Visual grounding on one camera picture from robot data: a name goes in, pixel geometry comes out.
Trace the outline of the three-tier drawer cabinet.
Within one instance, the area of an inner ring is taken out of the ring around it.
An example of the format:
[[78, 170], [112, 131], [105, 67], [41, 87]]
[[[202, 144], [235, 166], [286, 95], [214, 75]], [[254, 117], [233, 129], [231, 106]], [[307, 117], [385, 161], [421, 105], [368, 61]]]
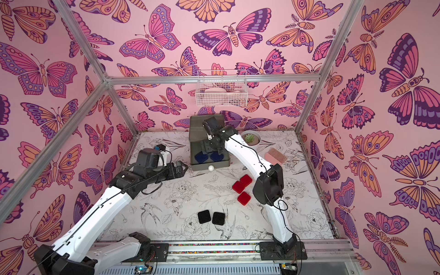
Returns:
[[222, 115], [199, 115], [190, 118], [190, 164], [193, 171], [226, 168], [230, 166], [230, 156], [227, 151], [219, 152], [217, 148], [212, 148], [208, 133], [204, 127], [204, 121], [208, 120], [208, 125], [212, 131], [225, 126]]

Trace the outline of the blue brooch box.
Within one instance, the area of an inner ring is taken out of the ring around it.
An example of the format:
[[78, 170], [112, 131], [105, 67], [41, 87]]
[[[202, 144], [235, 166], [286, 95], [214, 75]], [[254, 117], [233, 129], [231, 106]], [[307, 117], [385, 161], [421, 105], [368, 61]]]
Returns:
[[224, 155], [223, 154], [219, 154], [217, 152], [213, 152], [213, 153], [210, 154], [210, 159], [213, 162], [221, 162], [221, 161], [224, 160]]
[[201, 151], [195, 154], [194, 159], [197, 163], [201, 164], [201, 163], [205, 163], [209, 159], [209, 156]]

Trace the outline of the blue brooch box front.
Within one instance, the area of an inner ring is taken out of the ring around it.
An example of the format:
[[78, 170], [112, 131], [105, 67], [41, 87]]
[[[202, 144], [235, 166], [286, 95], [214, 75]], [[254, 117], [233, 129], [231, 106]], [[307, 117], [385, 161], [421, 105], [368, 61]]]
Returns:
[[194, 159], [197, 163], [201, 164], [201, 163], [205, 163], [209, 159], [209, 156], [201, 151], [195, 154]]

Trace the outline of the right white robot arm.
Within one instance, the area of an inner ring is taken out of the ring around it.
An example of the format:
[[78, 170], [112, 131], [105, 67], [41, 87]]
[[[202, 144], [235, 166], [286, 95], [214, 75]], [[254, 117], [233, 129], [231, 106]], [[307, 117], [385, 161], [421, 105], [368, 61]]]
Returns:
[[292, 254], [299, 240], [285, 215], [288, 205], [283, 200], [283, 168], [261, 157], [232, 126], [221, 127], [213, 116], [205, 119], [202, 125], [211, 149], [229, 152], [249, 170], [255, 180], [253, 195], [267, 211], [275, 247], [282, 256]]

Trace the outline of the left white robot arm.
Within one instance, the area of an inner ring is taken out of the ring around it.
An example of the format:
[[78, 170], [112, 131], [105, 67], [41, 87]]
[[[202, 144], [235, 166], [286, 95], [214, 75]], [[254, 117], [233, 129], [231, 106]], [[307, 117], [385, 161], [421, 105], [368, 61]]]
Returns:
[[36, 267], [43, 275], [97, 275], [126, 260], [150, 260], [154, 257], [151, 240], [134, 232], [125, 239], [91, 251], [99, 235], [118, 213], [152, 184], [181, 178], [188, 165], [171, 161], [171, 152], [146, 148], [135, 163], [117, 174], [104, 194], [73, 228], [53, 245], [43, 245], [34, 252]]

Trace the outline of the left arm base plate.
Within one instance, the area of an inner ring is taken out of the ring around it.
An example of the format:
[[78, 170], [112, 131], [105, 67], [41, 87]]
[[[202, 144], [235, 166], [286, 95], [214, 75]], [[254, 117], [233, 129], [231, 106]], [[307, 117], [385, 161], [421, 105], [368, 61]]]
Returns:
[[137, 259], [140, 262], [166, 262], [169, 248], [170, 244], [168, 243], [142, 244]]

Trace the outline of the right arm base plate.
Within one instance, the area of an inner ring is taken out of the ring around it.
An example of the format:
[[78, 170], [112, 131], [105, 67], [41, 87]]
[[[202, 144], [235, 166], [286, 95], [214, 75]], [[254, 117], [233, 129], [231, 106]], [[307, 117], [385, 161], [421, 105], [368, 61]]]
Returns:
[[295, 261], [307, 260], [308, 255], [303, 242], [296, 242], [290, 248], [275, 242], [260, 242], [258, 244], [260, 258], [264, 261]]

